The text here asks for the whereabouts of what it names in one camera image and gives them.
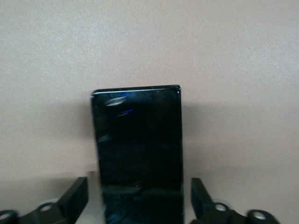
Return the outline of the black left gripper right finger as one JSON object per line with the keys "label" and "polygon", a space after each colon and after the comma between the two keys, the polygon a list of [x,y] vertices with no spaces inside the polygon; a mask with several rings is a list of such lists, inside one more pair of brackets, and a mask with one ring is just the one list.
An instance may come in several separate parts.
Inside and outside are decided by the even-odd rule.
{"label": "black left gripper right finger", "polygon": [[264,210],[249,210],[243,216],[226,204],[215,203],[199,178],[191,180],[191,203],[196,216],[191,224],[279,224]]}

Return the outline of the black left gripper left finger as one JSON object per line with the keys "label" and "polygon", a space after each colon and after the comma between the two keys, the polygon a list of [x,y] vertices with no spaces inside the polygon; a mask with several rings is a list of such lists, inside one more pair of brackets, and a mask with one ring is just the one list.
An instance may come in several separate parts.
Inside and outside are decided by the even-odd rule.
{"label": "black left gripper left finger", "polygon": [[44,203],[24,216],[0,210],[0,224],[75,224],[88,200],[88,178],[79,177],[57,202]]}

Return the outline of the black slab smartphone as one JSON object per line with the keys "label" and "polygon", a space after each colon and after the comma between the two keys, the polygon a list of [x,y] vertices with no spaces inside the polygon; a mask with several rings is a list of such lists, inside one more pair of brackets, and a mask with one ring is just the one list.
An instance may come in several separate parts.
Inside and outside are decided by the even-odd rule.
{"label": "black slab smartphone", "polygon": [[184,224],[181,88],[96,90],[105,224]]}

